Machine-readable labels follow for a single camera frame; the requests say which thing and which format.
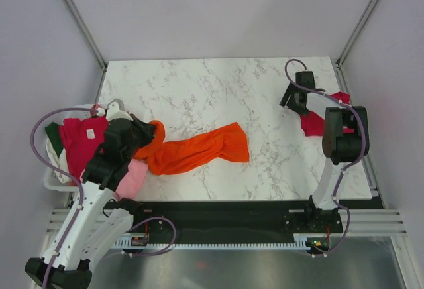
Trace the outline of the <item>orange t shirt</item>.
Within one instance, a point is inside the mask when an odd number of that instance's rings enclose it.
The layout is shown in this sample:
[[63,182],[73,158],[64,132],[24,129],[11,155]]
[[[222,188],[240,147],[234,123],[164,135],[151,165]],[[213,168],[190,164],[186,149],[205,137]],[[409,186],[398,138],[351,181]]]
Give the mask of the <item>orange t shirt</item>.
[[149,124],[155,126],[154,139],[139,149],[134,159],[145,162],[154,175],[186,173],[216,158],[236,163],[250,160],[247,135],[237,122],[179,141],[165,140],[161,121]]

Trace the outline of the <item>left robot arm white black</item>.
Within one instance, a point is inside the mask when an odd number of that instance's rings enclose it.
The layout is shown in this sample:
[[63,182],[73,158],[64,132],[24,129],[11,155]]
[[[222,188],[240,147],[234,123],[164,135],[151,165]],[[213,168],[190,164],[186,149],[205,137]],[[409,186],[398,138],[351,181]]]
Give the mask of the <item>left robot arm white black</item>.
[[103,141],[76,181],[77,198],[56,238],[41,257],[30,258],[25,272],[41,288],[87,288],[93,271],[113,243],[126,231],[140,231],[145,215],[123,199],[109,218],[95,230],[94,224],[129,170],[136,152],[155,138],[156,127],[135,115],[114,117]]

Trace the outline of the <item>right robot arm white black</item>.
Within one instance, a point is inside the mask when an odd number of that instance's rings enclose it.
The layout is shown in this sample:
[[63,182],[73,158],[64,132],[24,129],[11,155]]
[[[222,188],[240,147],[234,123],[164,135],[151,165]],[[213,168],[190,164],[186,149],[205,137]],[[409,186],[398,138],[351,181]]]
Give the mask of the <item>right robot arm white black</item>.
[[325,167],[311,196],[316,209],[303,215],[308,230],[320,231],[327,224],[327,216],[322,210],[338,207],[345,172],[368,154],[368,112],[363,106],[351,106],[341,98],[317,89],[315,76],[308,70],[295,73],[280,105],[301,117],[304,131],[311,127],[321,129],[319,136],[326,158]]

